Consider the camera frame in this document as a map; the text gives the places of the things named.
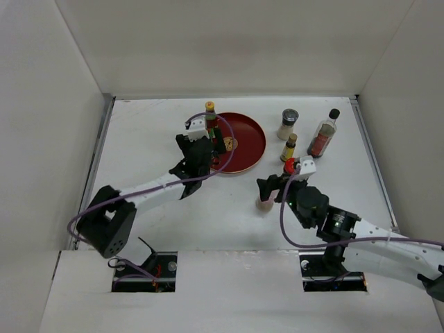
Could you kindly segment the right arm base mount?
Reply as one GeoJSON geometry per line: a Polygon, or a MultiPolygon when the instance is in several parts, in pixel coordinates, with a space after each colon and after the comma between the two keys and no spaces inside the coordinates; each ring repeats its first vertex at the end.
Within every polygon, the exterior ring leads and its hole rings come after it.
{"type": "Polygon", "coordinates": [[[301,250],[302,287],[305,292],[367,292],[365,275],[343,265],[345,246],[301,250]]]}

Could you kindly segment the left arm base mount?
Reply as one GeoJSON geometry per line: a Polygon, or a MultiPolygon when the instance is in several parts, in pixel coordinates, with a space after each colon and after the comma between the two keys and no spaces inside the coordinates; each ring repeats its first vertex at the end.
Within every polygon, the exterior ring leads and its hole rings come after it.
{"type": "Polygon", "coordinates": [[[141,265],[127,259],[113,257],[108,267],[114,270],[111,292],[113,293],[173,293],[176,291],[178,272],[177,252],[158,252],[142,238],[139,240],[149,249],[149,256],[141,265]]]}

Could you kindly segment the yellow-cap green-label sauce bottle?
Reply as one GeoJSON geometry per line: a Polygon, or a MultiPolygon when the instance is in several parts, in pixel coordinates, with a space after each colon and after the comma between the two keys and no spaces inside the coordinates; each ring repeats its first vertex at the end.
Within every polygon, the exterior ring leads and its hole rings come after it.
{"type": "Polygon", "coordinates": [[[213,101],[207,101],[205,103],[205,113],[205,124],[208,135],[211,140],[215,140],[215,129],[218,128],[218,119],[216,117],[215,104],[213,101]]]}

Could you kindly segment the black-top pepper grinder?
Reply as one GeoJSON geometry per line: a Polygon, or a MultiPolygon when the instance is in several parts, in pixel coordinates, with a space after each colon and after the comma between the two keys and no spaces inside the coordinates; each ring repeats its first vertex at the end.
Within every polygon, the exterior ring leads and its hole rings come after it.
{"type": "Polygon", "coordinates": [[[277,137],[281,140],[288,140],[290,134],[293,133],[295,123],[299,118],[298,111],[287,108],[282,111],[282,122],[277,131],[277,137]]]}

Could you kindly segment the red-lid chili sauce jar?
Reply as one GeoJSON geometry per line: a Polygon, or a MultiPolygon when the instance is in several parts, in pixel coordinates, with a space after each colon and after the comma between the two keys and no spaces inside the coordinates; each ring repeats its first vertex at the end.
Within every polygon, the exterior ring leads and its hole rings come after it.
{"type": "Polygon", "coordinates": [[[292,175],[296,171],[296,158],[290,157],[283,166],[283,173],[292,175]]]}

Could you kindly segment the tall soy sauce bottle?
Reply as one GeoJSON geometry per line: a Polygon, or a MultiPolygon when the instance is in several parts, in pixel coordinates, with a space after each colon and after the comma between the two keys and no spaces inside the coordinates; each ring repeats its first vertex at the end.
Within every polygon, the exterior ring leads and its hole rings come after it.
{"type": "Polygon", "coordinates": [[[307,149],[307,154],[313,158],[320,158],[334,134],[336,133],[336,120],[339,118],[340,110],[334,108],[331,109],[328,118],[319,123],[314,136],[307,149]]]}

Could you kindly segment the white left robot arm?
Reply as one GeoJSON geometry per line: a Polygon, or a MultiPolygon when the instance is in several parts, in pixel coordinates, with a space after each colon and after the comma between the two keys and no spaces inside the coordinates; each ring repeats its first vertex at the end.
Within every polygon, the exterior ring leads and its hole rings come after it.
{"type": "Polygon", "coordinates": [[[198,191],[216,172],[241,173],[255,166],[264,154],[263,132],[238,130],[233,135],[206,129],[176,135],[183,154],[177,165],[154,181],[132,191],[110,185],[99,189],[81,214],[76,229],[80,237],[103,258],[130,257],[130,234],[136,216],[168,202],[183,200],[198,191]]]}

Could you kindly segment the pink-lid small jar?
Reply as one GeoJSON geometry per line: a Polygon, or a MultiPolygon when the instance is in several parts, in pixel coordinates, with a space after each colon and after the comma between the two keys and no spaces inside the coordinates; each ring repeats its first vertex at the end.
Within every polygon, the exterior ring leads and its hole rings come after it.
{"type": "Polygon", "coordinates": [[[274,195],[270,195],[267,200],[262,200],[260,196],[257,197],[255,204],[256,208],[261,212],[270,212],[274,206],[274,195]]]}

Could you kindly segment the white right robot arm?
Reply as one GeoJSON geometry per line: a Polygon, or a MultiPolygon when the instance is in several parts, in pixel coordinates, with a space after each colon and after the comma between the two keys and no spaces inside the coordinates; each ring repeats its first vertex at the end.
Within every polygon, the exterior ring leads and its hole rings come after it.
{"type": "Polygon", "coordinates": [[[323,269],[332,275],[360,271],[399,280],[443,301],[443,242],[415,239],[380,228],[330,205],[328,196],[308,184],[314,162],[299,162],[291,173],[272,175],[267,183],[275,202],[289,207],[304,229],[321,239],[323,269]]]}

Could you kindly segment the small yellow-label dark bottle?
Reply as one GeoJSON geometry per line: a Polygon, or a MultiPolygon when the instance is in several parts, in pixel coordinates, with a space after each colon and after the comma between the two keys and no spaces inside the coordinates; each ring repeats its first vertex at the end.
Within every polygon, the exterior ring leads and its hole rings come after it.
{"type": "Polygon", "coordinates": [[[282,153],[280,155],[280,160],[282,162],[286,162],[289,158],[293,157],[297,139],[298,139],[297,134],[291,133],[289,135],[289,138],[286,141],[282,153]]]}

